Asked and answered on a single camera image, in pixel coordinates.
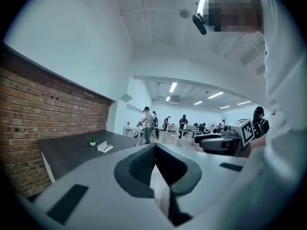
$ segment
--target white fabric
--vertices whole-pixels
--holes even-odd
[[[267,55],[264,60],[267,100],[275,113],[267,144],[291,129],[307,125],[307,51],[289,11],[279,0],[260,0]]]
[[[154,115],[151,112],[146,113],[146,115],[145,115],[145,118],[147,120],[146,127],[149,127],[149,128],[154,127],[154,125],[153,125],[154,117],[153,116]]]

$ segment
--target sleeve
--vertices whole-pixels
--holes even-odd
[[[269,121],[265,120],[265,122],[263,124],[264,133],[267,133],[269,131],[269,129],[270,129]]]

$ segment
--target white wall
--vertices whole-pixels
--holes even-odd
[[[254,103],[243,104],[235,109],[224,110],[222,111],[221,115],[223,119],[224,117],[226,118],[225,122],[226,124],[230,124],[232,122],[235,122],[243,118],[250,118],[251,120],[253,120],[254,111],[257,108],[257,106],[259,105]],[[264,108],[264,117],[270,122],[271,120],[270,110]]]
[[[132,97],[132,100],[127,102],[125,124],[130,122],[131,126],[135,127],[145,117],[144,107],[151,108],[152,98],[144,81],[133,77],[130,77],[127,94]]]
[[[30,0],[4,43],[109,99],[126,93],[132,44],[116,0]]]
[[[208,111],[197,107],[187,107],[181,105],[169,104],[166,101],[153,101],[152,109],[156,111],[159,118],[158,128],[162,128],[163,121],[167,116],[171,116],[169,119],[170,124],[179,124],[179,120],[185,114],[189,124],[200,122],[200,117],[206,117],[210,119],[210,122],[216,122],[217,124],[222,121],[221,112]]]
[[[133,51],[131,70],[137,79],[153,81],[153,77],[157,77],[206,88],[214,86],[225,93],[267,106],[264,78],[251,76],[246,68],[213,52],[187,52],[188,49],[165,44],[137,49]]]

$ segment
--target black rubber pad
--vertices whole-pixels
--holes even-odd
[[[87,191],[87,186],[75,184],[52,208],[47,215],[64,224],[72,211],[75,209],[83,195]]]
[[[230,163],[221,163],[220,166],[227,168],[229,170],[238,171],[238,172],[240,172],[243,169],[243,166],[234,165],[234,164],[230,164]]]

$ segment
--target dark table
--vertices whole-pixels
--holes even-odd
[[[98,141],[91,146],[87,139],[94,138]],[[97,150],[97,146],[107,141],[113,148],[107,153]],[[74,136],[40,139],[39,146],[51,167],[55,178],[61,178],[80,164],[99,156],[121,151],[136,146],[138,139],[118,135],[105,130],[84,133]]]

